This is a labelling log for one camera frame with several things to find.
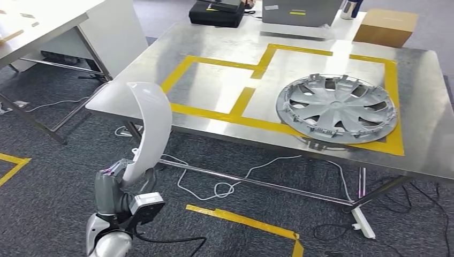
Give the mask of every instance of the black case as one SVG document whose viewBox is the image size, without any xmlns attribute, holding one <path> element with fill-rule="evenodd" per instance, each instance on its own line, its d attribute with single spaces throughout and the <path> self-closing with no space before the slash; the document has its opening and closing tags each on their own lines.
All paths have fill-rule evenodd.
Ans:
<svg viewBox="0 0 454 257">
<path fill-rule="evenodd" d="M 218 27 L 237 28 L 244 14 L 244 4 L 240 3 L 237 12 L 207 11 L 210 4 L 197 1 L 189 11 L 191 23 Z"/>
</svg>

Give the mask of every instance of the yellow tape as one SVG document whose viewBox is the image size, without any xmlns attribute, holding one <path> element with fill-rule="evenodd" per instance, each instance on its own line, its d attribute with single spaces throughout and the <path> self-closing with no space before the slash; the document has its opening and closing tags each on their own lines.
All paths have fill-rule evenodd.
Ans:
<svg viewBox="0 0 454 257">
<path fill-rule="evenodd" d="M 268 45 L 267 49 L 262 55 L 262 58 L 260 58 L 257 69 L 252 73 L 251 79 L 261 79 L 263 77 L 276 50 L 277 49 L 275 47 Z"/>
<path fill-rule="evenodd" d="M 350 55 L 350 59 L 365 61 L 365 62 L 373 62 L 373 63 L 389 63 L 389 62 L 395 63 L 394 61 L 391 61 L 388 59 L 372 57 L 372 56 L 364 56 L 364 55 Z"/>
<path fill-rule="evenodd" d="M 238 97 L 238 100 L 236 101 L 232 110 L 230 111 L 230 114 L 235 116 L 241 116 L 244 110 L 246 110 L 246 107 L 249 104 L 249 101 L 251 100 L 254 92 L 255 88 L 245 87 L 240 96 Z"/>
<path fill-rule="evenodd" d="M 21 159 L 21 162 L 17 163 L 17 165 L 12 168 L 12 170 L 8 171 L 5 176 L 0 178 L 0 187 L 5 184 L 12 176 L 14 176 L 23 166 L 25 166 L 31 159 Z"/>
<path fill-rule="evenodd" d="M 189 68 L 192 62 L 207 63 L 213 65 L 221 65 L 227 67 L 235 67 L 240 69 L 253 70 L 254 72 L 251 75 L 252 79 L 261 79 L 266 72 L 268 65 L 270 64 L 275 52 L 277 49 L 286 50 L 286 51 L 297 51 L 297 52 L 306 52 L 308 54 L 316 55 L 325 55 L 332 56 L 332 52 L 310 49 L 310 48 L 301 48 L 293 46 L 284 46 L 280 44 L 268 44 L 267 49 L 265 50 L 262 58 L 260 59 L 258 65 L 252 64 L 243 64 L 229 61 L 222 61 L 204 57 L 196 56 L 187 56 L 177 68 L 166 78 L 162 84 L 164 92 L 168 92 L 171 87 L 178 81 L 178 79 L 185 73 Z M 389 93 L 390 98 L 393 100 L 396 108 L 399 108 L 399 94 L 398 94 L 398 81 L 397 81 L 397 68 L 396 62 L 388 59 L 370 57 L 370 56 L 361 56 L 361 55 L 350 55 L 351 59 L 366 61 L 366 62 L 376 62 L 383 63 L 385 66 L 385 88 Z M 209 119 L 217 119 L 224 122 L 235 123 L 244 126 L 256 127 L 259 129 L 265 129 L 270 131 L 281 132 L 285 134 L 295 135 L 298 137 L 308 136 L 299 133 L 298 131 L 292 129 L 286 124 L 268 122 L 265 120 L 258 120 L 253 118 L 242 117 L 244 110 L 246 109 L 250 99 L 252 98 L 253 93 L 255 92 L 254 88 L 246 87 L 243 92 L 238 97 L 238 100 L 234 104 L 232 110 L 229 114 L 224 114 L 221 112 L 210 111 L 195 107 L 189 107 L 181 104 L 172 103 L 172 110 L 174 112 L 179 112 L 181 114 L 194 115 Z M 374 150 L 383 153 L 389 153 L 394 155 L 403 156 L 404 147 L 402 142 L 402 132 L 400 129 L 400 117 L 398 117 L 398 123 L 396 128 L 387 136 L 386 142 L 369 142 L 348 145 L 353 147 L 358 147 L 367 150 Z"/>
<path fill-rule="evenodd" d="M 269 47 L 274 47 L 276 49 L 286 50 L 286 51 L 306 52 L 308 54 L 332 56 L 332 52 L 325 51 L 325 50 L 319 50 L 319 49 L 292 47 L 292 46 L 285 46 L 283 44 L 269 44 Z"/>
<path fill-rule="evenodd" d="M 304 253 L 304 248 L 302 247 L 299 240 L 295 240 L 295 245 L 293 246 L 293 254 L 292 257 L 302 257 Z"/>
<path fill-rule="evenodd" d="M 186 58 L 175 68 L 174 71 L 165 79 L 161 84 L 162 91 L 168 93 L 170 89 L 177 83 L 177 81 L 183 76 L 186 70 L 191 66 L 194 61 L 194 56 L 186 56 Z"/>
<path fill-rule="evenodd" d="M 177 103 L 172 103 L 171 106 L 172 106 L 172 111 L 178 112 L 181 114 L 194 115 L 194 116 L 199 116 L 199 117 L 209 118 L 209 119 L 217 119 L 217 120 L 221 120 L 224 122 L 235 123 L 235 124 L 249 126 L 249 127 L 256 127 L 258 129 L 276 131 L 276 132 L 281 132 L 284 134 L 296 135 L 298 137 L 310 138 L 307 135 L 301 134 L 298 131 L 294 130 L 292 127 L 290 127 L 286 124 L 282 124 L 282 123 L 268 122 L 266 120 L 247 118 L 247 117 L 236 116 L 236 115 L 232 115 L 232 114 L 225 114 L 222 112 L 210 111 L 210 110 L 200 109 L 200 108 L 196 108 L 196 107 L 190 107 L 190 106 L 177 104 Z M 399 149 L 397 147 L 390 147 L 390 145 L 389 145 L 390 142 L 388 142 L 388 141 L 390 141 L 390 140 L 387 140 L 386 143 L 373 141 L 373 142 L 369 142 L 369 143 L 351 144 L 351 145 L 347 145 L 347 146 L 353 146 L 353 147 L 358 147 L 358 148 L 362 148 L 362 149 L 380 151 L 380 152 L 385 152 L 385 153 L 402 156 L 403 155 L 402 149 L 401 148 Z"/>
<path fill-rule="evenodd" d="M 257 65 L 254 65 L 254 64 L 236 63 L 236 62 L 216 60 L 216 59 L 210 59 L 210 58 L 198 57 L 198 56 L 194 56 L 193 57 L 193 61 L 194 62 L 199 62 L 199 63 L 206 63 L 206 64 L 213 64 L 213 65 L 219 65 L 219 66 L 246 69 L 246 70 L 255 70 L 255 69 L 257 69 Z"/>
<path fill-rule="evenodd" d="M 385 69 L 385 89 L 389 97 L 394 102 L 394 106 L 399 110 L 399 87 L 397 81 L 396 62 L 387 61 L 384 64 Z M 402 129 L 400 128 L 400 112 L 397 112 L 397 125 L 394 130 L 386 136 L 388 149 L 392 150 L 395 155 L 404 156 L 404 143 L 402 141 Z"/>
<path fill-rule="evenodd" d="M 254 73 L 252 73 L 251 76 L 252 79 L 261 79 L 263 77 L 277 49 L 295 52 L 306 52 L 308 54 L 315 55 L 332 56 L 332 52 L 330 51 L 284 46 L 282 44 L 268 44 L 267 49 L 263 53 L 262 58 L 260 59 L 259 64 L 257 65 L 257 69 L 254 71 Z"/>
<path fill-rule="evenodd" d="M 293 246 L 292 257 L 302 257 L 302 254 L 304 252 L 304 248 L 299 241 L 299 234 L 297 234 L 291 230 L 283 229 L 278 226 L 256 221 L 251 218 L 241 216 L 241 215 L 238 215 L 235 213 L 231 213 L 226 210 L 220 210 L 220 209 L 209 210 L 209 209 L 200 208 L 200 207 L 197 207 L 194 205 L 186 205 L 186 209 L 195 211 L 197 213 L 202 213 L 202 214 L 206 214 L 209 216 L 222 218 L 224 220 L 240 223 L 240 224 L 243 224 L 246 226 L 250 226 L 250 227 L 253 227 L 256 229 L 260 229 L 260 230 L 275 234 L 275 235 L 279 235 L 281 237 L 295 240 L 295 244 Z"/>
<path fill-rule="evenodd" d="M 0 160 L 5 161 L 5 162 L 12 162 L 14 164 L 19 164 L 19 163 L 22 163 L 26 159 L 0 153 Z"/>
</svg>

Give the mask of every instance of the white desk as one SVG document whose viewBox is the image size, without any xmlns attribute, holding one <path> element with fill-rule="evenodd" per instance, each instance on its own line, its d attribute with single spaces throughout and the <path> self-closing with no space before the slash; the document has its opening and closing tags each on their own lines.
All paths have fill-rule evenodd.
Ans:
<svg viewBox="0 0 454 257">
<path fill-rule="evenodd" d="M 97 74 L 111 80 L 147 47 L 132 0 L 16 0 L 2 2 L 0 10 L 0 32 L 6 36 L 5 42 L 0 45 L 0 69 L 21 58 Z M 54 48 L 63 46 L 60 53 L 72 51 L 75 56 L 93 59 L 100 71 L 23 58 L 28 53 L 36 55 L 40 47 L 62 34 L 66 41 L 54 41 Z M 0 102 L 60 143 L 65 140 L 56 133 L 57 130 L 86 103 L 71 111 L 55 127 L 47 128 L 2 94 Z"/>
</svg>

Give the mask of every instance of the table leg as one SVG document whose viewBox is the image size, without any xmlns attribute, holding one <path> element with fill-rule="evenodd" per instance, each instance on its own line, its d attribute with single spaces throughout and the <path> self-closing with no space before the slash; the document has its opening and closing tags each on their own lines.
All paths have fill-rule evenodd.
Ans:
<svg viewBox="0 0 454 257">
<path fill-rule="evenodd" d="M 399 176 L 399 177 L 397 177 L 397 178 L 395 178 L 393 180 L 390 180 L 390 181 L 386 182 L 385 184 L 381 185 L 379 188 L 377 188 L 374 191 L 364 195 L 362 198 L 360 198 L 356 202 L 354 202 L 352 209 L 365 205 L 366 203 L 374 200 L 375 198 L 377 198 L 381 194 L 385 194 L 388 191 L 396 188 L 397 186 L 402 185 L 403 183 L 408 182 L 411 179 L 412 179 L 411 177 Z"/>
<path fill-rule="evenodd" d="M 37 120 L 35 120 L 30 114 L 22 110 L 19 106 L 17 106 L 15 103 L 13 103 L 11 100 L 6 98 L 3 94 L 0 94 L 0 102 L 2 102 L 5 106 L 8 108 L 11 108 L 15 114 L 19 115 L 22 117 L 24 120 L 35 126 L 37 129 L 43 131 L 44 133 L 48 134 L 51 136 L 53 139 L 55 139 L 57 142 L 61 144 L 66 144 L 66 141 L 60 137 L 57 133 L 54 131 L 50 130 L 43 124 L 39 123 Z"/>
<path fill-rule="evenodd" d="M 53 128 L 52 128 L 52 131 L 53 132 L 56 132 L 58 131 L 63 125 L 65 125 L 65 123 L 68 122 L 68 120 L 70 120 L 72 117 L 74 117 L 74 115 L 76 115 L 84 106 L 85 104 L 87 104 L 87 102 L 90 100 L 91 98 L 88 98 L 87 100 L 83 101 L 82 103 L 79 104 L 79 106 L 77 106 L 74 110 L 72 110 L 68 115 L 66 115 L 66 117 L 64 117 L 57 125 L 55 125 Z"/>
<path fill-rule="evenodd" d="M 359 168 L 358 199 L 366 195 L 366 168 Z"/>
<path fill-rule="evenodd" d="M 87 48 L 88 52 L 91 54 L 91 56 L 93 57 L 93 60 L 95 61 L 96 65 L 98 65 L 100 71 L 104 74 L 105 78 L 107 80 L 112 80 L 112 76 L 110 75 L 109 73 L 109 70 L 107 70 L 106 66 L 104 65 L 104 63 L 101 61 L 101 59 L 99 58 L 98 54 L 96 53 L 95 49 L 93 48 L 92 44 L 90 44 L 90 42 L 88 42 L 87 38 L 85 37 L 85 34 L 83 33 L 83 31 L 79 28 L 79 26 L 76 26 L 75 27 L 75 31 L 77 32 L 77 34 L 79 35 L 80 39 L 82 40 L 82 42 L 84 43 L 85 47 Z"/>
<path fill-rule="evenodd" d="M 135 127 L 134 123 L 132 122 L 123 122 L 125 124 L 126 129 L 130 132 L 132 137 L 137 141 L 141 142 L 142 141 L 142 134 L 137 130 Z"/>
</svg>

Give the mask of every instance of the black cable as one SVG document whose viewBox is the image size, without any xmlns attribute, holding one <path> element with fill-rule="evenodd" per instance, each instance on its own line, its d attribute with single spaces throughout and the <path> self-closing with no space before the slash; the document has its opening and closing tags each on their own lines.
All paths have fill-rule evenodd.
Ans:
<svg viewBox="0 0 454 257">
<path fill-rule="evenodd" d="M 374 242 L 376 242 L 376 243 L 379 243 L 379 244 L 388 246 L 388 247 L 391 248 L 394 252 L 396 252 L 397 255 L 399 255 L 399 257 L 404 257 L 401 253 L 399 253 L 399 251 L 398 251 L 394 246 L 388 245 L 387 243 L 378 241 L 378 240 L 376 240 L 376 239 L 371 239 L 371 240 L 374 241 Z"/>
<path fill-rule="evenodd" d="M 392 177 L 383 177 L 375 182 L 372 183 L 371 187 L 373 187 L 374 185 L 378 184 L 378 183 L 381 183 L 381 185 L 384 184 L 384 181 L 385 180 L 389 180 L 389 179 L 393 179 Z M 410 200 L 410 195 L 408 194 L 408 190 L 402 186 L 402 189 L 404 190 L 405 192 L 405 199 L 408 203 L 408 205 L 404 205 L 396 200 L 394 200 L 392 197 L 390 197 L 388 194 L 384 194 L 384 196 L 386 198 L 388 198 L 390 201 L 392 201 L 393 203 L 401 206 L 404 208 L 404 210 L 396 210 L 396 209 L 393 209 L 391 207 L 389 207 L 388 205 L 386 205 L 382 200 L 380 200 L 379 198 L 377 198 L 377 202 L 380 203 L 385 209 L 389 210 L 389 211 L 392 211 L 393 213 L 399 213 L 399 214 L 407 214 L 407 213 L 410 213 L 410 211 L 412 210 L 413 206 L 412 206 L 412 203 L 411 203 L 411 200 Z"/>
<path fill-rule="evenodd" d="M 317 233 L 318 229 L 324 228 L 324 227 L 327 227 L 327 226 L 334 226 L 334 227 L 336 227 L 336 228 L 343 228 L 343 229 L 344 229 L 344 232 L 342 232 L 339 236 L 335 236 L 335 237 L 332 237 L 332 238 L 322 238 L 322 237 L 318 236 L 318 235 L 317 235 L 317 234 L 318 234 L 318 233 Z M 347 231 L 349 231 L 349 230 L 353 230 L 353 228 L 352 228 L 351 226 L 347 226 L 347 225 L 339 225 L 339 224 L 321 224 L 321 225 L 317 225 L 317 226 L 314 227 L 314 229 L 312 230 L 312 235 L 313 235 L 316 239 L 318 239 L 318 240 L 320 240 L 320 241 L 330 241 L 330 240 L 335 240 L 335 239 L 338 239 L 338 238 L 344 236 L 345 233 L 347 233 Z"/>
<path fill-rule="evenodd" d="M 430 197 L 428 194 L 426 194 L 423 190 L 419 189 L 419 187 L 415 186 L 413 182 L 410 182 L 410 185 L 412 185 L 416 190 L 418 190 L 421 194 L 423 194 L 425 197 L 427 197 L 430 201 L 432 201 L 435 205 L 437 205 L 440 210 L 442 211 L 443 215 L 446 217 L 446 223 L 444 224 L 444 240 L 446 242 L 446 248 L 448 249 L 448 252 L 446 253 L 447 257 L 451 257 L 451 247 L 449 246 L 449 240 L 448 240 L 448 226 L 449 226 L 449 216 L 444 210 L 443 206 L 441 206 L 438 201 L 435 201 Z M 437 196 L 438 198 L 440 197 L 440 193 L 438 191 L 438 186 L 437 186 Z"/>
<path fill-rule="evenodd" d="M 328 226 L 333 226 L 333 227 L 336 227 L 336 228 L 342 228 L 342 229 L 344 229 L 344 231 L 343 231 L 340 235 L 335 236 L 335 237 L 331 237 L 331 238 L 322 238 L 322 237 L 320 237 L 319 235 L 317 235 L 318 229 L 324 228 L 324 227 L 328 227 Z M 317 225 L 317 226 L 315 226 L 314 229 L 313 229 L 313 231 L 312 231 L 312 234 L 313 234 L 314 238 L 316 238 L 316 239 L 318 239 L 318 240 L 320 240 L 320 241 L 331 241 L 331 240 L 335 240 L 335 239 L 338 239 L 338 238 L 344 236 L 348 231 L 352 231 L 352 230 L 353 230 L 353 227 L 351 227 L 351 226 L 349 226 L 349 225 L 322 224 L 322 225 Z M 372 239 L 372 238 L 371 238 L 370 240 L 372 240 L 373 242 L 379 243 L 379 244 L 381 244 L 381 245 L 388 246 L 388 247 L 391 248 L 394 252 L 396 252 L 397 255 L 399 255 L 399 257 L 404 257 L 401 253 L 399 253 L 399 251 L 398 251 L 395 247 L 393 247 L 393 246 L 391 246 L 391 245 L 388 245 L 388 244 L 386 244 L 386 243 L 384 243 L 384 242 L 378 241 L 378 240 L 376 240 L 376 239 Z"/>
<path fill-rule="evenodd" d="M 188 242 L 188 241 L 202 240 L 200 245 L 198 245 L 197 248 L 191 253 L 190 257 L 194 257 L 194 255 L 205 244 L 205 241 L 207 241 L 206 237 L 192 237 L 192 238 L 182 238 L 182 239 L 173 239 L 173 240 L 149 239 L 149 238 L 143 237 L 141 234 L 137 233 L 137 225 L 135 227 L 133 227 L 131 232 L 125 231 L 125 230 L 121 230 L 121 229 L 113 229 L 113 230 L 110 230 L 109 232 L 115 232 L 115 231 L 126 233 L 126 234 L 130 235 L 131 237 L 137 237 L 138 239 L 140 239 L 142 241 L 145 241 L 145 242 L 149 242 L 149 243 L 167 244 L 167 243 L 182 243 L 182 242 Z"/>
<path fill-rule="evenodd" d="M 381 178 L 377 181 L 375 181 L 373 185 L 376 185 L 377 183 L 382 183 L 383 184 L 383 181 L 386 180 L 386 179 L 392 179 L 392 177 L 385 177 L 385 178 Z M 449 227 L 449 217 L 448 217 L 448 214 L 446 213 L 446 211 L 444 210 L 444 208 L 438 203 L 439 199 L 440 199 L 440 185 L 439 183 L 436 183 L 435 184 L 435 191 L 436 191 L 436 200 L 434 200 L 432 197 L 430 197 L 427 193 L 425 193 L 423 190 L 421 190 L 420 188 L 418 188 L 417 186 L 415 186 L 414 183 L 410 183 L 411 186 L 413 186 L 416 190 L 418 190 L 421 194 L 423 194 L 425 197 L 427 197 L 431 202 L 432 202 L 432 205 L 430 206 L 433 207 L 433 206 L 438 206 L 440 208 L 440 210 L 442 211 L 443 215 L 446 217 L 446 222 L 444 224 L 444 240 L 445 240 L 445 243 L 446 243 L 446 247 L 447 247 L 447 254 L 446 256 L 447 257 L 451 257 L 451 249 L 450 249 L 450 244 L 449 244 L 449 240 L 448 240 L 448 227 Z M 390 197 L 389 195 L 385 194 L 384 196 L 387 197 L 390 201 L 394 202 L 395 204 L 399 205 L 399 206 L 402 206 L 405 208 L 405 210 L 395 210 L 395 209 L 392 209 L 390 208 L 389 206 L 385 205 L 382 201 L 380 201 L 379 199 L 377 199 L 378 202 L 380 202 L 380 204 L 385 207 L 387 210 L 389 211 L 392 211 L 392 212 L 395 212 L 395 213 L 400 213 L 400 214 L 407 214 L 409 213 L 412 208 L 413 208 L 413 205 L 411 203 L 411 200 L 410 200 L 410 195 L 408 193 L 408 189 L 405 187 L 405 186 L 402 186 L 404 192 L 405 192 L 405 199 L 408 203 L 408 205 L 404 205 L 398 201 L 396 201 L 395 199 L 393 199 L 392 197 Z M 338 235 L 338 236 L 335 236 L 335 237 L 332 237 L 332 238 L 323 238 L 319 235 L 318 233 L 318 230 L 320 228 L 324 228 L 324 227 L 328 227 L 328 226 L 334 226 L 336 228 L 343 228 L 344 231 Z M 344 236 L 348 231 L 351 231 L 353 230 L 351 227 L 349 227 L 348 225 L 339 225 L 339 224 L 322 224 L 322 225 L 317 225 L 313 228 L 313 236 L 314 238 L 320 240 L 320 241 L 329 241 L 329 240 L 335 240 L 335 239 L 338 239 L 342 236 Z M 382 241 L 378 241 L 376 239 L 372 239 L 374 242 L 376 243 L 379 243 L 379 244 L 382 244 L 384 246 L 387 246 L 389 247 L 390 249 L 392 249 L 394 252 L 396 252 L 396 254 L 398 254 L 400 257 L 404 257 L 401 253 L 399 253 L 399 251 L 391 246 L 391 245 L 388 245 Z"/>
</svg>

